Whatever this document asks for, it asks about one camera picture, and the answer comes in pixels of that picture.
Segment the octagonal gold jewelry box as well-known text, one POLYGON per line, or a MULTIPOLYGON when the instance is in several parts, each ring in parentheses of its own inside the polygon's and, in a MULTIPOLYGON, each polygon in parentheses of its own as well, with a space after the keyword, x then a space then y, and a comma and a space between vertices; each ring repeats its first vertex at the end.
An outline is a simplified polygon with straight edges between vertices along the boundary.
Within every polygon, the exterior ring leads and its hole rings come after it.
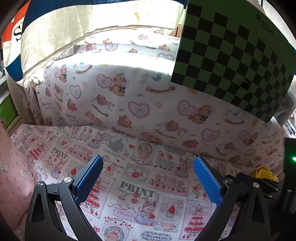
POLYGON ((250 174, 252 178, 268 179, 274 182, 278 182, 278 178, 266 167, 260 166, 255 168, 250 174))

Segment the yellow cloth pouch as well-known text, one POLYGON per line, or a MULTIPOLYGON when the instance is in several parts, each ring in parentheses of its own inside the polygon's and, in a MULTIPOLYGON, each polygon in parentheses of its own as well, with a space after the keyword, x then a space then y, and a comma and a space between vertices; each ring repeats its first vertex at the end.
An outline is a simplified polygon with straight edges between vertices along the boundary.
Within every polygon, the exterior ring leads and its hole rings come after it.
POLYGON ((265 167, 262 167, 260 170, 257 171, 257 178, 268 179, 274 182, 278 182, 278 178, 274 176, 274 174, 265 167))

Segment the pink quilted blanket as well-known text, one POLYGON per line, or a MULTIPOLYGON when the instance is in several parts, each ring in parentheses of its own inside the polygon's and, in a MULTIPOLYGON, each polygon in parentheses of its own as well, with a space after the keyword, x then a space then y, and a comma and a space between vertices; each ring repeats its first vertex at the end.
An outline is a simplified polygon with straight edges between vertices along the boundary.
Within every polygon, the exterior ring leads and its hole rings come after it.
POLYGON ((1 215, 17 236, 25 239, 25 222, 34 181, 29 164, 1 126, 1 215))

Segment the strawberry print bed sheet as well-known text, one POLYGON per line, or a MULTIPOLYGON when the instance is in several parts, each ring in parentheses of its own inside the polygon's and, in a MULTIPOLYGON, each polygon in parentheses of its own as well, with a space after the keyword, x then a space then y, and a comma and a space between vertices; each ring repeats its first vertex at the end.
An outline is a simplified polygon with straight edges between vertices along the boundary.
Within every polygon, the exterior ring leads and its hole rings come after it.
POLYGON ((102 173, 81 204, 103 240, 194 240, 215 205, 193 170, 204 155, 219 173, 249 173, 257 132, 176 120, 127 126, 21 125, 12 139, 34 181, 74 176, 92 156, 102 173))

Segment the bear print white pillow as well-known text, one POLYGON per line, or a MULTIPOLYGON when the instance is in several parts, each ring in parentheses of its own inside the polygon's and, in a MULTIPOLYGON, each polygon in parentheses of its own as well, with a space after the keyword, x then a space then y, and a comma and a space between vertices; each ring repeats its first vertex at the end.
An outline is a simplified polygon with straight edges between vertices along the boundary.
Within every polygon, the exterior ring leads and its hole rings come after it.
POLYGON ((104 126, 156 145, 234 164, 283 170, 286 136, 232 94, 217 98, 171 82, 179 38, 148 30, 96 33, 32 75, 38 124, 104 126))

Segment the green black checkered box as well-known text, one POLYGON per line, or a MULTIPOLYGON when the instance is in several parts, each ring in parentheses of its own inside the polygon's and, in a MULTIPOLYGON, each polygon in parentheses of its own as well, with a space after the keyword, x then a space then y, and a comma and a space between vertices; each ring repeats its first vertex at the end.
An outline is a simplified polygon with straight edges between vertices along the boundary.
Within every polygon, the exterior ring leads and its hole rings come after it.
POLYGON ((295 49, 248 1, 189 1, 171 81, 268 122, 295 74, 295 49))

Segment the blue white striped cushion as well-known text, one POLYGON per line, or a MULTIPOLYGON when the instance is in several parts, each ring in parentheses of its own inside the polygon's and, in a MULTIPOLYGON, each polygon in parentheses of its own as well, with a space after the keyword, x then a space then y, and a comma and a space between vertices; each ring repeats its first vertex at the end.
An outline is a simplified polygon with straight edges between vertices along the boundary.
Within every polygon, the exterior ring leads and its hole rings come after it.
POLYGON ((49 59, 91 33, 113 27, 174 29, 187 1, 22 1, 3 41, 4 69, 22 86, 49 59))

